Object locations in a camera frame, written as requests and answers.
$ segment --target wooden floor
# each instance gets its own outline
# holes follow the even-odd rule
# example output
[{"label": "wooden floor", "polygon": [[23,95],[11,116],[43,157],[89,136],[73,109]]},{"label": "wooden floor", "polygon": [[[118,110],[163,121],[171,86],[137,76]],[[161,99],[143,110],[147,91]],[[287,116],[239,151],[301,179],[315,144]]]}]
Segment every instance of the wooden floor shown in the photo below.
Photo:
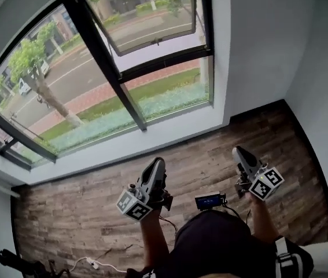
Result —
[{"label": "wooden floor", "polygon": [[[148,156],[92,173],[18,192],[14,223],[20,254],[58,268],[71,268],[81,257],[99,258],[119,269],[142,267],[139,226],[115,207],[123,188],[135,182],[155,156],[167,164],[167,189],[174,196],[172,210],[163,216],[181,227],[198,213],[194,196],[221,191],[229,206],[243,219],[249,210],[235,194],[236,165],[231,150],[236,145],[275,166],[286,182],[268,200],[282,235],[299,245],[328,240],[328,212],[317,172],[303,142],[295,134],[284,106],[232,119],[229,126]],[[172,248],[174,229],[162,223]],[[93,270],[80,262],[72,277],[118,276],[110,268]]]}]

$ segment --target grass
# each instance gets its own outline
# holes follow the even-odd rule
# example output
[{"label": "grass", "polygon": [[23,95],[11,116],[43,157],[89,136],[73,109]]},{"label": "grass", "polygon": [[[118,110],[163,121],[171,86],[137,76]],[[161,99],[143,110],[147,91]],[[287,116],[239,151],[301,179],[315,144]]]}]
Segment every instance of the grass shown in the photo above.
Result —
[{"label": "grass", "polygon": [[[177,87],[193,83],[196,75],[198,75],[199,72],[200,69],[195,68],[172,76],[168,76],[166,78],[150,82],[147,85],[136,87],[130,90],[130,94],[133,100],[138,103],[144,98],[153,97],[168,90],[173,90]],[[120,108],[123,108],[123,104],[119,98],[115,96],[78,113],[78,117],[80,117],[84,122],[90,122],[102,115],[108,114]],[[64,133],[67,133],[70,130],[72,130],[72,126],[66,120],[64,120],[51,129],[48,129],[40,136],[46,141],[49,141]]]}]

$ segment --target cable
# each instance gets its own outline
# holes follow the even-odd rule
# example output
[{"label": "cable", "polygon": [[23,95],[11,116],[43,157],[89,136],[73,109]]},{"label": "cable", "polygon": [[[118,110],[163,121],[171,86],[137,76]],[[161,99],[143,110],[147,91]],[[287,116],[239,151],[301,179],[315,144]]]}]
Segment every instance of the cable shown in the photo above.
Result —
[{"label": "cable", "polygon": [[161,219],[163,221],[166,221],[166,222],[169,222],[169,224],[171,224],[174,227],[174,229],[175,229],[174,236],[176,236],[176,233],[178,232],[178,227],[175,224],[173,224],[170,220],[167,220],[166,218],[164,218],[162,216],[159,216],[159,219]]},{"label": "cable", "polygon": [[231,207],[227,206],[227,204],[223,203],[223,207],[226,208],[226,209],[231,210],[240,220],[242,220],[242,218],[239,216],[239,214],[234,209],[232,209]]},{"label": "cable", "polygon": [[247,216],[246,216],[246,224],[247,224],[247,219],[249,218],[250,212],[251,212],[251,209],[249,210],[249,212],[247,212]]},{"label": "cable", "polygon": [[118,271],[119,273],[126,273],[126,272],[127,272],[127,271],[123,271],[123,270],[118,270],[118,269],[116,269],[113,265],[110,265],[110,264],[102,264],[102,263],[100,263],[100,262],[98,262],[98,261],[95,261],[94,259],[91,259],[90,257],[81,257],[81,258],[79,258],[79,259],[75,262],[74,266],[72,267],[72,269],[71,269],[69,272],[72,272],[73,270],[75,270],[75,268],[76,268],[78,262],[80,262],[80,261],[83,260],[83,259],[88,260],[88,263],[89,263],[90,265],[92,265],[91,263],[96,263],[96,264],[99,264],[99,265],[101,265],[101,266],[110,266],[111,268],[113,268],[114,270]]},{"label": "cable", "polygon": [[97,263],[97,264],[99,264],[99,265],[101,265],[101,266],[110,266],[111,268],[114,268],[116,271],[118,271],[119,273],[126,273],[127,271],[123,271],[123,270],[118,270],[118,269],[116,269],[113,265],[110,265],[110,264],[102,264],[102,263],[100,263],[100,262],[98,262],[98,261],[93,261],[93,262],[95,262],[95,263]]},{"label": "cable", "polygon": [[74,264],[74,266],[72,267],[72,269],[70,270],[70,272],[72,272],[73,270],[75,270],[76,265],[78,264],[78,262],[80,262],[80,261],[83,260],[83,259],[87,259],[87,257],[81,257],[81,258],[79,258],[79,259],[75,262],[75,264]]}]

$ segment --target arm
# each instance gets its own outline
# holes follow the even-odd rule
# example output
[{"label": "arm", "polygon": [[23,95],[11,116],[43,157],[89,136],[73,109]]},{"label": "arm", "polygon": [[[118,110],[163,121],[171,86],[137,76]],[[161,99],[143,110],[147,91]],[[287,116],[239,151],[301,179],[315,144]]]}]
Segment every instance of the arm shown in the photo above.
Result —
[{"label": "arm", "polygon": [[159,223],[161,210],[153,210],[140,223],[145,246],[145,267],[155,267],[169,256],[163,230]]},{"label": "arm", "polygon": [[267,205],[249,192],[246,197],[251,201],[254,236],[261,241],[273,243],[279,233],[272,222]]}]

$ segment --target white car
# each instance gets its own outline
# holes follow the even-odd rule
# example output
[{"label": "white car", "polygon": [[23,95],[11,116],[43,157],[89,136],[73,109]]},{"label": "white car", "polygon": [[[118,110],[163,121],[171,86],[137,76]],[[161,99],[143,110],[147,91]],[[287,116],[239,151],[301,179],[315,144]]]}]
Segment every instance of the white car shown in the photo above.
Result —
[{"label": "white car", "polygon": [[[48,63],[43,61],[41,69],[42,69],[42,72],[45,76],[49,71]],[[20,78],[20,81],[19,81],[19,93],[20,93],[20,95],[21,96],[26,96],[30,91],[31,91],[31,88],[29,87],[29,85],[26,82],[24,82],[24,80],[22,78]]]},{"label": "white car", "polygon": [[19,81],[19,93],[21,96],[27,95],[31,91],[29,85],[22,78]]}]

